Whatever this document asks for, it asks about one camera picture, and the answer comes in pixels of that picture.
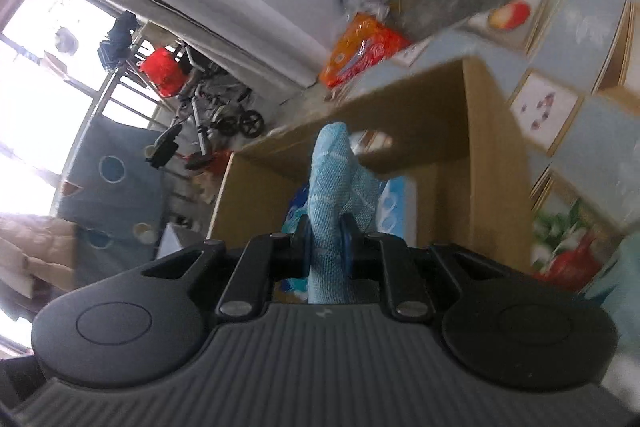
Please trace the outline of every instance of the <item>window pane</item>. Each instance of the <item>window pane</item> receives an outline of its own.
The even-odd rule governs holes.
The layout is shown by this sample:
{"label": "window pane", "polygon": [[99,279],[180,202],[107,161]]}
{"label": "window pane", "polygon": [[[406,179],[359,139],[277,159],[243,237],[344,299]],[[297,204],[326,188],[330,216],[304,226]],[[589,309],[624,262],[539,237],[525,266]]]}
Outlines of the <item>window pane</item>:
{"label": "window pane", "polygon": [[91,99],[21,55],[0,68],[0,141],[61,174]]}
{"label": "window pane", "polygon": [[149,125],[148,120],[145,120],[141,116],[131,112],[129,109],[125,109],[111,101],[107,102],[102,114],[118,123],[123,123],[132,127],[140,127],[140,129],[146,129]]}
{"label": "window pane", "polygon": [[55,191],[23,163],[0,155],[0,212],[47,216]]}
{"label": "window pane", "polygon": [[31,323],[24,317],[14,321],[0,310],[0,333],[24,347],[31,347]]}
{"label": "window pane", "polygon": [[[44,57],[44,51],[55,55],[66,64],[70,76],[97,90],[107,75],[98,58],[98,44],[114,21],[86,0],[25,0],[4,34],[38,57]],[[78,39],[78,50],[72,56],[55,47],[55,35],[61,27]]]}
{"label": "window pane", "polygon": [[160,97],[156,95],[156,92],[154,90],[150,89],[149,87],[142,87],[140,86],[140,84],[134,82],[133,80],[131,80],[130,78],[127,78],[126,76],[123,76],[120,79],[120,81],[123,84],[127,84],[127,86],[133,87],[135,90],[138,90],[139,92],[143,92],[144,94],[146,94],[147,96],[150,96],[154,100],[160,100]]}
{"label": "window pane", "polygon": [[16,55],[16,51],[11,46],[0,41],[0,78],[2,78],[1,72],[11,67]]}
{"label": "window pane", "polygon": [[135,109],[142,114],[146,114],[149,117],[154,115],[156,107],[158,107],[155,102],[147,100],[143,96],[140,96],[138,93],[133,92],[124,86],[116,86],[116,89],[113,91],[112,98],[127,104],[130,108]]}

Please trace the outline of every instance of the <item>clothing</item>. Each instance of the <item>clothing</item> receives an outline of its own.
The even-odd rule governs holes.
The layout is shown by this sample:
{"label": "clothing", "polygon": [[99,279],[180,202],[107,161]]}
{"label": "clothing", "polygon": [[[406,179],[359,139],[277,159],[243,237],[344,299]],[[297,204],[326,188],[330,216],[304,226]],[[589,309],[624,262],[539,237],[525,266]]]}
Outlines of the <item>clothing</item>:
{"label": "clothing", "polygon": [[131,32],[138,27],[138,19],[129,12],[123,12],[107,32],[107,39],[100,42],[98,57],[105,70],[111,71],[121,65],[130,56],[129,47],[133,40]]}
{"label": "clothing", "polygon": [[342,270],[342,239],[338,218],[351,213],[362,232],[376,229],[380,182],[351,151],[342,122],[322,128],[316,140],[306,204],[314,234],[308,277],[308,302],[361,303],[379,300],[377,283],[348,280]]}
{"label": "clothing", "polygon": [[14,290],[31,297],[28,285],[15,281],[37,277],[70,291],[75,288],[75,265],[75,223],[50,216],[0,214],[0,267],[4,269],[0,280]]}

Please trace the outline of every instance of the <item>blue fabric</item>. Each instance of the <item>blue fabric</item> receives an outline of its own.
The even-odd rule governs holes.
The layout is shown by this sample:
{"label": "blue fabric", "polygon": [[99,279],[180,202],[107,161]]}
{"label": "blue fabric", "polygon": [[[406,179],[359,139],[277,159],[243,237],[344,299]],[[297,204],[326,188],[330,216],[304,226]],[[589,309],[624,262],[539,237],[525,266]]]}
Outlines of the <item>blue fabric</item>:
{"label": "blue fabric", "polygon": [[363,232],[375,230],[380,182],[363,168],[342,122],[325,126],[316,140],[309,180],[307,213],[314,234],[308,277],[308,302],[355,303],[378,300],[372,281],[348,280],[342,270],[338,217],[350,212]]}
{"label": "blue fabric", "polygon": [[78,224],[78,286],[153,259],[167,190],[144,149],[159,135],[105,116],[87,127],[56,202]]}
{"label": "blue fabric", "polygon": [[636,232],[625,237],[583,292],[612,318],[618,329],[618,347],[640,359],[639,281],[640,233]]}

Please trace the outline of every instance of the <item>red plastic bag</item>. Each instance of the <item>red plastic bag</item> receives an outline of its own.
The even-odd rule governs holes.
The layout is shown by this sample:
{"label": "red plastic bag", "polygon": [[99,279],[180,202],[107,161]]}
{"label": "red plastic bag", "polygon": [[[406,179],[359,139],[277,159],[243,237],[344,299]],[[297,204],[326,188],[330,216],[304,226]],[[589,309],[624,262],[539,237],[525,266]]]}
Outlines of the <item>red plastic bag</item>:
{"label": "red plastic bag", "polygon": [[580,291],[602,267],[591,253],[594,239],[594,235],[587,232],[575,250],[563,251],[551,261],[546,272],[533,274],[533,277],[570,292]]}
{"label": "red plastic bag", "polygon": [[320,81],[330,89],[340,86],[380,60],[392,57],[411,42],[379,23],[371,15],[357,13],[334,47]]}
{"label": "red plastic bag", "polygon": [[164,48],[158,48],[149,55],[140,64],[140,71],[149,77],[163,98],[171,98],[178,94],[187,81],[173,55]]}

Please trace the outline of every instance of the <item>red bag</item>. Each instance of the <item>red bag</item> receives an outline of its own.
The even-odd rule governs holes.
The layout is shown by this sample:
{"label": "red bag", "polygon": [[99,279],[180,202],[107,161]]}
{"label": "red bag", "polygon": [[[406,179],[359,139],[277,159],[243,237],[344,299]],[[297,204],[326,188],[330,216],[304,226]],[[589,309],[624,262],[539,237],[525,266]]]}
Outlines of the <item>red bag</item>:
{"label": "red bag", "polygon": [[178,94],[187,81],[187,76],[182,73],[173,55],[164,48],[158,48],[149,55],[140,64],[140,71],[149,77],[163,98]]}
{"label": "red bag", "polygon": [[546,281],[570,292],[580,291],[602,267],[591,254],[590,247],[594,239],[594,235],[587,232],[575,250],[563,251],[551,261],[546,272],[533,274],[534,279]]}

